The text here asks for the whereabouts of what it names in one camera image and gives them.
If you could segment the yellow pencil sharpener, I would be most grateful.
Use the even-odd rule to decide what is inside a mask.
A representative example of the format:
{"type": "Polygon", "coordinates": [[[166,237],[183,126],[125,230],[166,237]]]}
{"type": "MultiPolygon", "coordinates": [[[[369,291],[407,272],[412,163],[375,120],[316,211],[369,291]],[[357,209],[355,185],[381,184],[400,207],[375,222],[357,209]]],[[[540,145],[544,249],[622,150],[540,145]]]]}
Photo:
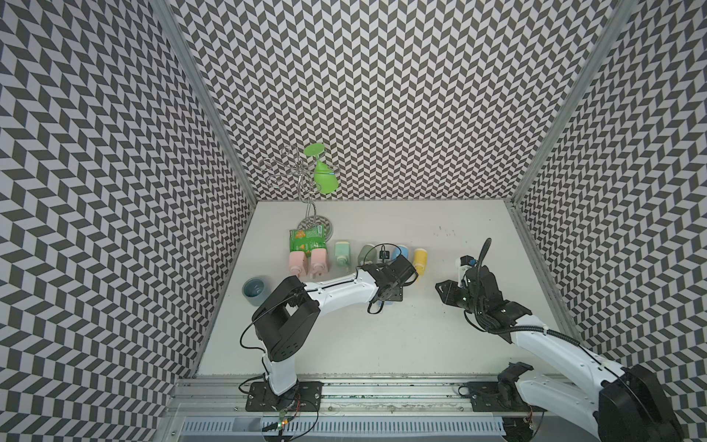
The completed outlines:
{"type": "Polygon", "coordinates": [[[423,276],[427,267],[428,251],[423,248],[418,248],[414,250],[414,261],[412,265],[414,266],[418,276],[423,276]]]}

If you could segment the mint green pencil sharpener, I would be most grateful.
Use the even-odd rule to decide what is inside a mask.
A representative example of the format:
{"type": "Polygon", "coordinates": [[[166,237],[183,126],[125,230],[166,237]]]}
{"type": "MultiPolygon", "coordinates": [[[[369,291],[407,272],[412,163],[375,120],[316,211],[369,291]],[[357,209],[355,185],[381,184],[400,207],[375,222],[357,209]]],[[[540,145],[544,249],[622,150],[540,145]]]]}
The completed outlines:
{"type": "Polygon", "coordinates": [[[339,272],[351,269],[351,246],[349,241],[337,241],[334,244],[334,268],[339,272]]]}

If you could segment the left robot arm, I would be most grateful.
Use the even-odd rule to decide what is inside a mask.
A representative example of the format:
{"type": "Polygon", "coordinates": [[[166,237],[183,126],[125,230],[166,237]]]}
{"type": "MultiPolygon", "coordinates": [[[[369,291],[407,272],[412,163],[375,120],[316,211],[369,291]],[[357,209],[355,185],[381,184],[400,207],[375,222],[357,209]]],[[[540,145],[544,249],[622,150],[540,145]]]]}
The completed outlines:
{"type": "Polygon", "coordinates": [[[371,263],[353,274],[328,281],[304,283],[285,278],[252,315],[256,337],[264,346],[263,366],[270,391],[282,396],[298,382],[295,354],[303,347],[322,315],[354,305],[371,307],[398,302],[418,272],[405,257],[371,263]]]}

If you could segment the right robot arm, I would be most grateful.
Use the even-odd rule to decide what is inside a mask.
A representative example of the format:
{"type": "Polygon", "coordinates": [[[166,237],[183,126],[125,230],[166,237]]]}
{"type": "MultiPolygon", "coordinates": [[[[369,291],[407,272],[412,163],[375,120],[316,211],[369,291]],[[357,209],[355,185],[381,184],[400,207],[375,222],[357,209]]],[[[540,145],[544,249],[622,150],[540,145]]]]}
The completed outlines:
{"type": "Polygon", "coordinates": [[[495,275],[480,263],[460,281],[436,284],[441,301],[471,313],[484,333],[539,357],[564,382],[513,363],[498,376],[501,392],[561,416],[600,441],[681,441],[685,432],[654,372],[621,364],[551,329],[532,311],[507,300],[495,275]]]}

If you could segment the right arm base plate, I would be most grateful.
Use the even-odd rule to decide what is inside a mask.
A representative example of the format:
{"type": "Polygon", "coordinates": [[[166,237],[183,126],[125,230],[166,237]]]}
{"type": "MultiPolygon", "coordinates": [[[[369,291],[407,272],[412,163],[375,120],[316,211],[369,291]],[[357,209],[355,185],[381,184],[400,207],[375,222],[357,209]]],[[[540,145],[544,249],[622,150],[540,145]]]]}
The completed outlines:
{"type": "Polygon", "coordinates": [[[514,388],[502,382],[466,382],[458,387],[458,395],[469,400],[474,412],[545,412],[541,407],[525,403],[514,388]]]}

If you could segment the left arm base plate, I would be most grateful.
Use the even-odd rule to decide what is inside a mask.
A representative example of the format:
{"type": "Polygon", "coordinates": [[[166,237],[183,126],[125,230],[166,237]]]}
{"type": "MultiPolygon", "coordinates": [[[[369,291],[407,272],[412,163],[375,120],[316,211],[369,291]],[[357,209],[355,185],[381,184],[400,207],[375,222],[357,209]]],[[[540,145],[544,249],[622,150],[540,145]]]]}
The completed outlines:
{"type": "Polygon", "coordinates": [[[296,409],[300,412],[318,412],[323,386],[320,381],[298,381],[292,389],[276,395],[268,382],[254,382],[250,385],[245,408],[248,412],[274,413],[296,409]]]}

